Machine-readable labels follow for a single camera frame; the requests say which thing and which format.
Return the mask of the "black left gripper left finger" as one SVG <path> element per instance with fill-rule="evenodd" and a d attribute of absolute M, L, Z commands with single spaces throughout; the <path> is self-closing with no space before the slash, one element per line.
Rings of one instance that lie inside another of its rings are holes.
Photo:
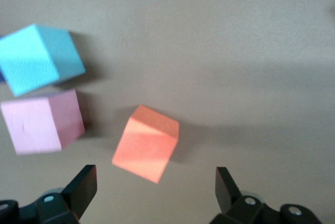
<path fill-rule="evenodd" d="M 96 192 L 96 166 L 86 165 L 65 188 L 48 191 L 27 206 L 2 200 L 1 223 L 79 223 Z"/>

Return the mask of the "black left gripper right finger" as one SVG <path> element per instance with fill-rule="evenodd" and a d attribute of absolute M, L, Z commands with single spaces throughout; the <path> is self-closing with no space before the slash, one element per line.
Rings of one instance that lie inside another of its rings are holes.
<path fill-rule="evenodd" d="M 304 206 L 285 204 L 277 211 L 254 196 L 242 195 L 226 167 L 216 168 L 215 195 L 221 213 L 211 223 L 319 223 Z"/>

